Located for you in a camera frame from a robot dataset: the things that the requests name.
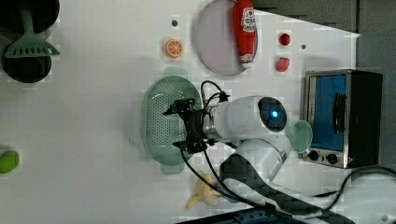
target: red object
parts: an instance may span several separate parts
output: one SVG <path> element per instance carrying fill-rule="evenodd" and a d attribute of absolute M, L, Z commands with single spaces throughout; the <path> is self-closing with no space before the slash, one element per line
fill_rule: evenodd
<path fill-rule="evenodd" d="M 280 38 L 279 38 L 279 43 L 283 46 L 287 46 L 290 44 L 290 36 L 288 34 L 283 34 Z"/>
<path fill-rule="evenodd" d="M 244 68 L 253 61 L 254 40 L 256 38 L 256 20 L 250 0 L 239 0 L 233 5 L 233 32 L 238 44 L 239 56 Z"/>
<path fill-rule="evenodd" d="M 286 72 L 290 66 L 290 59 L 288 58 L 280 58 L 276 62 L 276 71 L 277 72 Z"/>

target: orange slice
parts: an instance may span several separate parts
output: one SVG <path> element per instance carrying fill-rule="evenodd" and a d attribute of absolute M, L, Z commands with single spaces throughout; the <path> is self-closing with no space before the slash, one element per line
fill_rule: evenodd
<path fill-rule="evenodd" d="M 183 47 L 181 46 L 180 41 L 171 39 L 168 40 L 165 44 L 165 54 L 169 58 L 178 58 L 180 57 L 181 53 L 183 51 Z"/>

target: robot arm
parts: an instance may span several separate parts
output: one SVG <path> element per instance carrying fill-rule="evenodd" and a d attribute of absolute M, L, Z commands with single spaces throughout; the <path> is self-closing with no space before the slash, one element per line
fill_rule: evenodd
<path fill-rule="evenodd" d="M 354 208 L 345 206 L 346 212 L 337 210 L 338 214 L 331 210 L 333 204 L 330 207 L 329 204 L 332 196 L 309 197 L 272 182 L 286 156 L 286 148 L 276 145 L 279 141 L 288 142 L 283 131 L 287 123 L 286 111 L 277 99 L 249 96 L 232 102 L 206 105 L 203 110 L 194 110 L 194 104 L 192 99 L 175 101 L 164 113 L 177 113 L 184 120 L 188 137 L 186 141 L 174 145 L 189 153 L 205 152 L 206 144 L 213 145 L 216 142 L 234 146 L 235 153 L 220 166 L 219 182 L 223 187 L 246 199 L 246 202 L 270 204 L 304 222 L 355 223 L 349 218 L 356 212 Z M 396 204 L 392 205 L 391 211 L 396 211 Z M 393 213 L 384 210 L 384 214 Z M 384 223 L 391 223 L 389 217 L 391 215 L 383 217 L 383 220 L 387 219 Z M 370 220 L 362 222 L 359 219 L 357 223 L 378 222 L 375 221 L 377 219 Z"/>

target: oven window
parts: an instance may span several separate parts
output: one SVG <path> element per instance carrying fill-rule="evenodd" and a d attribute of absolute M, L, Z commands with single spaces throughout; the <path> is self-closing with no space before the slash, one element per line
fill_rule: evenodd
<path fill-rule="evenodd" d="M 344 132 L 334 133 L 333 105 L 336 95 L 346 95 L 347 76 L 316 77 L 314 137 L 312 147 L 342 151 Z"/>

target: ketchup bottle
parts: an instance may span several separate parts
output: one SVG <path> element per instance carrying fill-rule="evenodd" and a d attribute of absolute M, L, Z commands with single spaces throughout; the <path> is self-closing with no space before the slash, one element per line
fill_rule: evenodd
<path fill-rule="evenodd" d="M 242 66 L 250 68 L 253 61 L 256 20 L 250 0 L 239 0 L 233 5 L 233 32 L 238 43 Z"/>

